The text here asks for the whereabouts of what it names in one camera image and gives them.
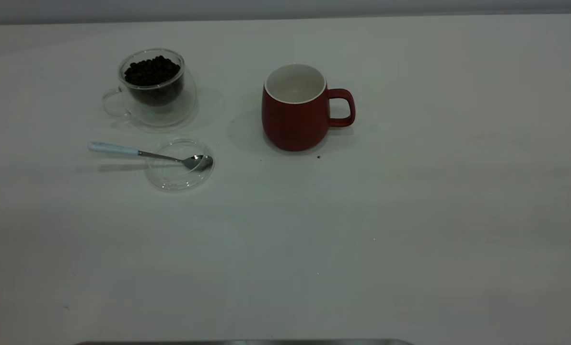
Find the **double-walled glass cup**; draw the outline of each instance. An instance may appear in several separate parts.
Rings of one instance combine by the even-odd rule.
[[[180,68],[167,81],[156,85],[139,86],[126,81],[125,72],[132,63],[162,56],[170,59]],[[193,110],[196,103],[196,88],[186,69],[183,57],[172,50],[156,48],[143,50],[127,57],[117,72],[119,87],[106,92],[103,104],[106,112],[113,116],[133,116],[143,124],[165,127],[178,124]],[[108,98],[121,94],[125,111],[115,112],[107,103]]]

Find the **white spoon handle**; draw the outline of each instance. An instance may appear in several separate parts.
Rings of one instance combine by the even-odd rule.
[[[87,148],[90,151],[114,153],[116,155],[129,155],[129,156],[138,156],[140,152],[138,151],[138,149],[133,149],[132,147],[107,144],[106,142],[99,142],[99,141],[88,142]]]

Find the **white table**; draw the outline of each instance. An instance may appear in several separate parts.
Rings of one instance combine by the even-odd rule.
[[[156,46],[217,160],[179,194],[85,148],[163,138],[100,104]],[[358,108],[301,154],[293,61]],[[571,345],[571,15],[0,26],[0,344],[278,338]]]

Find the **ceramic mug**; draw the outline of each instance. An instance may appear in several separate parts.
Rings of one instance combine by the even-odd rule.
[[[349,103],[347,118],[330,118],[329,100]],[[326,79],[311,66],[292,64],[274,70],[264,82],[262,125],[279,148],[302,151],[319,144],[329,127],[347,127],[356,118],[351,93],[327,88]]]

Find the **spoon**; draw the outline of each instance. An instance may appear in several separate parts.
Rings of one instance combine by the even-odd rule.
[[[150,157],[152,159],[172,160],[178,163],[182,163],[189,170],[198,168],[199,171],[202,171],[213,165],[213,157],[211,156],[204,157],[203,155],[193,155],[188,159],[180,160],[173,157],[158,155],[156,153],[133,149],[132,147],[107,144],[105,142],[99,142],[99,141],[88,142],[87,148],[90,151],[114,153],[116,155],[141,156],[141,157]]]

